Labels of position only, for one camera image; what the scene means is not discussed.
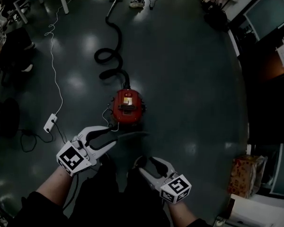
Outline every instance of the white power strip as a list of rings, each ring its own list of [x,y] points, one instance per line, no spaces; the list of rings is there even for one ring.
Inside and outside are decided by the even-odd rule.
[[[48,120],[47,120],[47,122],[46,122],[46,124],[43,128],[46,133],[49,133],[52,130],[57,119],[58,119],[58,117],[55,114],[52,113],[51,116],[48,118]]]

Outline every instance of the vacuum wand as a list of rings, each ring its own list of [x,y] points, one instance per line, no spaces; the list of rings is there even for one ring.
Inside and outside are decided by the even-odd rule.
[[[113,2],[113,5],[111,6],[110,10],[108,11],[108,14],[106,15],[106,18],[109,18],[113,8],[115,7],[116,3],[119,2],[119,1],[123,1],[123,0],[109,0],[110,2],[114,1]]]

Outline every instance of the black hose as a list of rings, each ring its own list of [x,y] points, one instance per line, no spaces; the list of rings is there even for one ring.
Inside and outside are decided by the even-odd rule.
[[[128,74],[125,70],[122,70],[123,59],[122,59],[121,55],[118,53],[119,49],[121,48],[121,43],[122,43],[122,32],[116,24],[109,22],[108,18],[109,18],[109,16],[105,17],[105,22],[107,23],[108,26],[114,28],[117,31],[117,33],[118,33],[118,44],[117,44],[117,46],[114,50],[110,49],[110,48],[102,48],[102,49],[97,50],[94,58],[95,58],[95,61],[97,63],[103,64],[103,63],[110,61],[111,59],[113,59],[115,57],[118,60],[118,66],[115,69],[109,69],[109,70],[103,71],[99,75],[99,78],[101,80],[104,80],[104,79],[107,79],[109,77],[116,75],[117,73],[121,73],[125,77],[125,83],[123,85],[123,89],[130,89],[131,87],[130,87],[130,82],[129,82],[129,76],[128,76]],[[110,55],[107,58],[100,59],[99,55],[104,53],[104,52],[110,53]]]

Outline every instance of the black sleeve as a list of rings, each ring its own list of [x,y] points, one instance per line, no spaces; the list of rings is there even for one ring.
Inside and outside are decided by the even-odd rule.
[[[32,192],[22,204],[22,209],[8,227],[65,226],[67,223],[62,208],[38,192]]]
[[[198,218],[196,221],[192,222],[187,227],[211,227],[203,219]]]

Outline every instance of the vacuum handle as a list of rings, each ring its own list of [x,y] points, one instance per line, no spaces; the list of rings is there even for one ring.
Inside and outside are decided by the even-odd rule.
[[[113,10],[113,8],[114,8],[116,3],[117,3],[117,0],[115,0],[113,5],[110,7],[110,10],[108,11],[108,14],[106,15],[106,18],[109,18],[109,16],[110,16],[110,14],[111,14],[111,12],[112,12],[112,10]]]

